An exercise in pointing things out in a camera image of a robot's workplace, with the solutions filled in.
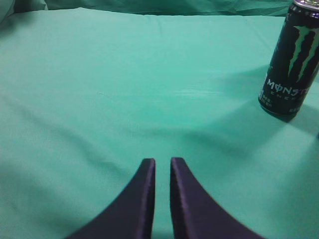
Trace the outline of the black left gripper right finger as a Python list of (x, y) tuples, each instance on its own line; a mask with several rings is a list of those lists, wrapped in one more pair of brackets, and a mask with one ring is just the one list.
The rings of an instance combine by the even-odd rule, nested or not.
[(181, 157), (170, 162), (170, 212), (176, 239), (262, 238), (226, 212)]

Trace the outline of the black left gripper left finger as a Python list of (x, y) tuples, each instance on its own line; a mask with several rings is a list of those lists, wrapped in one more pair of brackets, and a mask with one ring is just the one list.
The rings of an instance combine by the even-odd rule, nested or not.
[(141, 161), (136, 173), (98, 216), (68, 239), (150, 239), (155, 210), (156, 162)]

